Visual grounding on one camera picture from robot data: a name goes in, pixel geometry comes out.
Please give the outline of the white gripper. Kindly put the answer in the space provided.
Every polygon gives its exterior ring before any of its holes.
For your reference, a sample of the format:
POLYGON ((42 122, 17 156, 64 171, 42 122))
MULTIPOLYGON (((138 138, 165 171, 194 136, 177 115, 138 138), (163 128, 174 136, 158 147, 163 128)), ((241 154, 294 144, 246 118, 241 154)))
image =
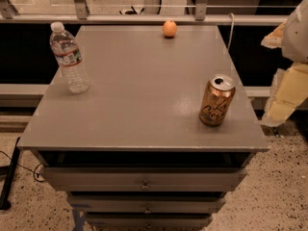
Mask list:
POLYGON ((261 123, 277 127, 308 98, 308 0, 302 0, 286 23, 265 36, 261 45, 270 49, 282 47, 285 58, 298 62, 287 70, 278 68, 272 80, 261 123))

